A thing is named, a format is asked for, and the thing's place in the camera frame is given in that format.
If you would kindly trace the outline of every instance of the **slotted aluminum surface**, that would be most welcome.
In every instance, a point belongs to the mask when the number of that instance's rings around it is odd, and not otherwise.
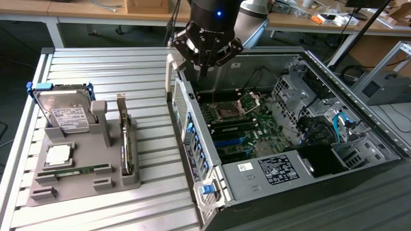
[[[35,106],[14,187],[14,210],[2,230],[199,230],[165,94],[166,56],[174,49],[58,49],[50,55],[43,81],[94,84],[107,100],[107,119],[119,118],[117,94],[126,93],[129,113],[138,121],[142,174],[139,189],[27,207],[34,169],[44,138],[46,118]]]

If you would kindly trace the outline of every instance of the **green circuit board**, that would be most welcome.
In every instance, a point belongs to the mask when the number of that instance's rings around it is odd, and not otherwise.
[[[285,136],[278,123],[275,122],[269,107],[258,100],[261,105],[257,104],[254,97],[246,96],[241,100],[243,112],[251,110],[249,113],[241,113],[239,104],[237,101],[215,102],[201,104],[202,113],[207,124],[217,127],[226,122],[235,123],[237,121],[247,121],[245,125],[234,128],[245,128],[242,131],[233,131],[227,134],[219,135],[211,130],[211,137],[214,139],[219,156],[226,162],[233,163],[245,159],[262,157],[270,154],[283,152],[290,146],[287,137]],[[233,141],[241,139],[241,144],[219,146],[219,142]]]

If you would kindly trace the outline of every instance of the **blue ram slot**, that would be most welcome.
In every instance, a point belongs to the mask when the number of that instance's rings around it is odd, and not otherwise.
[[[239,145],[245,142],[246,136],[239,138],[239,139],[233,139],[233,140],[227,140],[227,141],[217,141],[214,142],[214,145],[217,147],[225,147],[225,146],[231,146],[231,145]]]

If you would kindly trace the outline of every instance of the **motherboard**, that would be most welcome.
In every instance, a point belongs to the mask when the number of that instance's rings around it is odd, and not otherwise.
[[[241,95],[234,101],[201,104],[223,164],[281,153],[291,144],[265,99],[253,91]]]

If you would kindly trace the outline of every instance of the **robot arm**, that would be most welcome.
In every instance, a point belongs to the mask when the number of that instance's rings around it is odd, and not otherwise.
[[[235,23],[243,0],[193,0],[186,30],[174,37],[183,57],[201,71],[201,77],[215,65],[222,66],[243,50],[235,38]]]

